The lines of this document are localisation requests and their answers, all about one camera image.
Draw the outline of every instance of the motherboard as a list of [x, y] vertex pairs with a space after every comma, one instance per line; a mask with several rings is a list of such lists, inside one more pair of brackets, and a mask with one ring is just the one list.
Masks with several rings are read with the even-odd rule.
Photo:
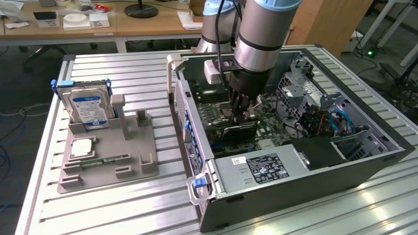
[[250, 107], [248, 122], [230, 126], [230, 102], [198, 103], [198, 112], [216, 158], [281, 146], [292, 136], [274, 110], [270, 94]]

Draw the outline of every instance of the white sticker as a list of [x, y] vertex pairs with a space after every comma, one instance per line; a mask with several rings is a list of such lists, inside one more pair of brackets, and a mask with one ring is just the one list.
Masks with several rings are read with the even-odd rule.
[[82, 122], [87, 126], [103, 125], [107, 122], [105, 109], [101, 108], [101, 97], [89, 96], [73, 99]]
[[114, 33], [95, 33], [95, 36], [111, 36]]
[[238, 158], [233, 158], [232, 160], [233, 160], [233, 164], [234, 165], [238, 165], [238, 164], [244, 164], [244, 163], [246, 163], [246, 156], [242, 156], [242, 157], [238, 157]]
[[7, 23], [7, 24], [6, 24], [6, 27], [7, 27], [7, 28], [21, 28], [21, 27], [29, 26], [29, 25], [30, 25], [30, 24], [29, 24], [27, 22], [17, 23], [17, 24], [15, 24], [15, 23], [10, 23], [10, 24]]

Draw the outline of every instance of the power supply label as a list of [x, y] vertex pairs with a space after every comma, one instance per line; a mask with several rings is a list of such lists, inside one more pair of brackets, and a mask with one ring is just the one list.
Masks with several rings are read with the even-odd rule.
[[248, 159], [248, 164], [260, 184], [289, 177], [288, 170], [276, 153]]

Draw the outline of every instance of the blue hard drive label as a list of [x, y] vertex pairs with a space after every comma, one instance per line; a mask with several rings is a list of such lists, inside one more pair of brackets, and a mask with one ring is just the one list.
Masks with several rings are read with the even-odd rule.
[[78, 97], [73, 99], [82, 122], [87, 126], [99, 126], [107, 122], [105, 109], [101, 107], [99, 96]]
[[256, 182], [260, 184], [289, 177], [288, 170], [276, 153], [248, 159], [248, 164]]

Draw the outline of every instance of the hard drive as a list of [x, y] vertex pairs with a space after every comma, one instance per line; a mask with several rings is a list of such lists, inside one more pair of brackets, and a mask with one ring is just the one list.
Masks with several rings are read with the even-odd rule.
[[87, 130], [107, 128], [115, 118], [111, 106], [110, 80], [93, 82], [62, 81], [58, 93], [73, 123], [83, 123]]

